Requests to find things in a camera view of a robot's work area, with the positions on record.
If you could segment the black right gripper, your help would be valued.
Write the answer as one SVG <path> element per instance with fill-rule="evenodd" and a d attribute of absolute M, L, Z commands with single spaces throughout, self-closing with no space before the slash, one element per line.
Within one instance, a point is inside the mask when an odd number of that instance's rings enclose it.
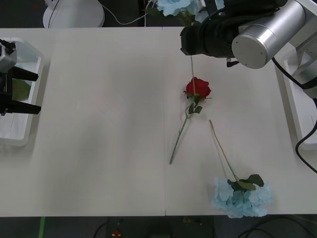
<path fill-rule="evenodd" d="M 206 55 L 210 54 L 206 51 L 203 45 L 202 36 L 199 33 L 200 23 L 195 23 L 192 26 L 184 27 L 180 33 L 181 52 L 187 56 Z"/>

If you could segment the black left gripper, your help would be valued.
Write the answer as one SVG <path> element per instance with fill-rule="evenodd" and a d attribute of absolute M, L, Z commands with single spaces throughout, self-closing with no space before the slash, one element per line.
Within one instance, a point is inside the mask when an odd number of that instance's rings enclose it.
<path fill-rule="evenodd" d="M 12 100 L 12 77 L 20 80 L 37 81 L 38 74 L 14 66 L 6 73 L 0 73 L 0 114 L 18 113 L 37 115 L 40 106 Z"/>

